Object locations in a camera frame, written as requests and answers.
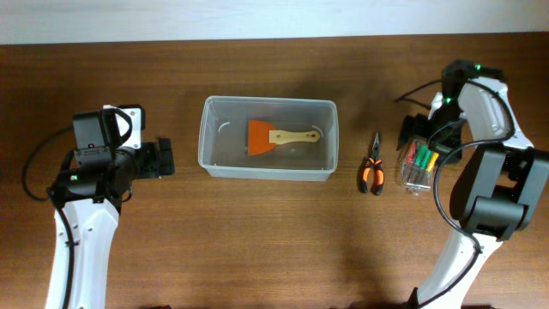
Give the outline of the clear case of screwdrivers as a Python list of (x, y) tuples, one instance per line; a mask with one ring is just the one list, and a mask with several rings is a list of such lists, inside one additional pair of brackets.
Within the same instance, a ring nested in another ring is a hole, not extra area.
[(418, 196), (431, 190), (432, 178), (439, 153), (429, 149), (426, 141), (412, 140), (401, 165), (401, 184), (407, 192)]

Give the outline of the orange black needle-nose pliers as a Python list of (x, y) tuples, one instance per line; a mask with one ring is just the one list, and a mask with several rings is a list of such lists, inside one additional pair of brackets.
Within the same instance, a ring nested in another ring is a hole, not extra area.
[[(379, 153), (380, 139), (379, 134), (376, 133), (371, 143), (370, 155), (363, 159), (361, 173), (359, 174), (359, 189), (362, 193), (370, 191), (374, 195), (380, 196), (383, 192), (385, 174), (383, 170), (383, 161), (380, 159)], [(371, 185), (368, 185), (370, 173), (373, 173), (374, 178)]]

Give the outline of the orange scraper wooden handle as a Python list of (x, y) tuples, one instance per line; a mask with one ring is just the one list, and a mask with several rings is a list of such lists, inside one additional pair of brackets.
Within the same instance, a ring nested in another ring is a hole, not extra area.
[(279, 130), (276, 126), (260, 120), (248, 121), (248, 155), (261, 155), (277, 146), (293, 142), (317, 142), (318, 131), (292, 132)]

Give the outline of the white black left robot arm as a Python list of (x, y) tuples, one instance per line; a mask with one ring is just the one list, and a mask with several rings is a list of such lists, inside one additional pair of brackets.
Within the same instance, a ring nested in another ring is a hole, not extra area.
[(131, 199), (135, 180), (174, 172), (168, 138), (139, 148), (69, 152), (47, 190), (56, 223), (47, 307), (105, 307), (108, 261), (122, 204)]

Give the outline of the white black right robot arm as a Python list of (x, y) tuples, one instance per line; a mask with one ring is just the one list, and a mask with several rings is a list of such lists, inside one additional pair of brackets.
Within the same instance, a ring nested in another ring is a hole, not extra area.
[(548, 153), (525, 137), (502, 70), (446, 66), (429, 114), (403, 120), (402, 183), (431, 189), (450, 226), (446, 245), (409, 308), (459, 308), (488, 258), (532, 220), (548, 180)]

